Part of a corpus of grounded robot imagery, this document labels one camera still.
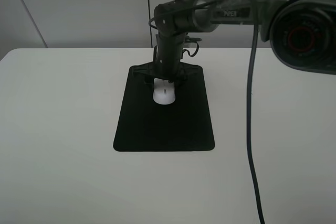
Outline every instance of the black mouse pad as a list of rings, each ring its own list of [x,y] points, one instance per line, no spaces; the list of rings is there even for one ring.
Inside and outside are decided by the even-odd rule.
[[[113,147],[119,152],[210,151],[215,147],[203,69],[159,105],[144,76],[129,70]]]

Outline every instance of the white table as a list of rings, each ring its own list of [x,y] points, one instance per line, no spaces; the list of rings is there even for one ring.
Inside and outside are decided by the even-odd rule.
[[[152,49],[16,49],[0,61],[0,223],[258,223],[249,49],[200,49],[216,147],[113,147],[128,68]],[[257,52],[252,145],[266,223],[336,220],[336,76]]]

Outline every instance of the red ring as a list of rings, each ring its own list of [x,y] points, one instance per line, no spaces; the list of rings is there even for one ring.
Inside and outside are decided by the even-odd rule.
[[[291,41],[291,37],[292,37],[293,33],[296,32],[296,31],[298,31],[298,30],[306,30],[307,32],[309,32],[309,34],[310,34],[310,36],[311,36],[311,38],[312,38],[310,44],[309,44],[307,47],[303,48],[303,49],[296,48],[296,47],[292,44],[292,41]],[[299,27],[297,27],[297,28],[294,28],[294,29],[289,33],[289,35],[288,35],[288,45],[289,45],[289,47],[290,47],[292,50],[294,50],[294,51],[296,51],[296,52],[305,52],[305,51],[308,51],[310,48],[312,48],[312,46],[314,45],[314,43],[315,43],[315,36],[314,36],[314,33],[312,32],[311,29],[309,29],[309,28],[307,28],[307,27],[305,27],[305,26],[299,26]]]

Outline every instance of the black cable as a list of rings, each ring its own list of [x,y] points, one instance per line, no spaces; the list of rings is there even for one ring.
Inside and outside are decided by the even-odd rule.
[[[151,5],[150,5],[150,0],[147,0],[147,5],[148,5],[148,17],[149,20],[151,19]],[[152,36],[152,27],[149,28],[149,32],[151,35],[151,47],[153,47],[153,36]]]
[[[254,192],[256,196],[257,210],[260,224],[265,224],[264,214],[262,213],[260,192],[256,170],[254,167],[253,156],[252,156],[252,145],[251,145],[251,104],[252,104],[252,80],[253,80],[253,70],[254,70],[254,62],[256,59],[256,51],[258,44],[258,33],[259,33],[259,20],[258,20],[258,8],[255,0],[250,0],[252,11],[253,11],[253,39],[252,39],[252,48],[250,55],[250,62],[248,65],[248,73],[247,73],[247,88],[246,88],[246,148],[247,148],[247,157],[248,164],[251,171],[252,181]]]
[[[28,9],[26,3],[24,2],[24,0],[20,0],[20,1],[21,1],[21,3],[22,3],[23,8],[25,9],[26,13],[28,14],[29,19],[30,19],[31,22],[33,23],[33,26],[34,26],[34,28],[36,29],[38,36],[39,36],[40,39],[42,40],[42,43],[43,43],[44,47],[45,47],[45,48],[48,48],[48,45],[47,45],[46,41],[44,40],[44,38],[43,38],[43,36],[42,36],[42,34],[41,34],[41,31],[38,29],[38,26],[36,25],[36,22],[35,22],[35,20],[33,19],[33,16],[31,15],[31,13],[30,13],[30,11],[29,11],[29,9]]]
[[[214,0],[210,1],[204,4],[188,7],[185,9],[175,10],[169,13],[165,13],[162,15],[159,15],[157,17],[151,18],[148,22],[149,26],[157,29],[155,26],[153,26],[151,23],[155,19],[161,19],[168,15],[174,15],[181,12],[186,12],[190,10],[196,10],[196,9],[202,9],[205,6],[209,6],[212,4],[218,4],[222,1],[228,1],[228,0]],[[251,2],[251,9],[253,12],[253,24],[254,24],[254,30],[253,30],[253,39],[252,39],[252,47],[251,47],[251,54],[250,54],[250,61],[248,66],[248,74],[247,74],[247,89],[246,89],[246,148],[247,148],[247,157],[248,157],[248,164],[251,171],[252,176],[252,182],[256,197],[256,204],[257,204],[257,210],[258,210],[258,216],[260,224],[265,224],[264,220],[264,214],[262,212],[262,206],[261,206],[261,199],[260,199],[260,192],[259,192],[259,185],[256,175],[256,170],[254,167],[253,162],[253,156],[252,156],[252,146],[251,146],[251,95],[252,95],[252,80],[253,80],[253,70],[254,70],[254,62],[256,58],[256,51],[257,51],[257,44],[258,44],[258,33],[259,33],[259,20],[258,20],[258,7],[255,0],[250,0]]]
[[[198,42],[193,42],[193,43],[196,43],[196,50],[195,50],[195,52],[193,54],[191,54],[188,49],[183,49],[182,50],[182,54],[184,54],[185,52],[187,52],[190,57],[194,57],[198,53],[199,44],[198,44]]]

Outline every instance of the white computer mouse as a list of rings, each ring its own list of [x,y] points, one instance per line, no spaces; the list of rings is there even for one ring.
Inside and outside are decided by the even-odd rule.
[[[166,80],[154,78],[154,102],[161,105],[168,105],[175,101],[175,85]]]

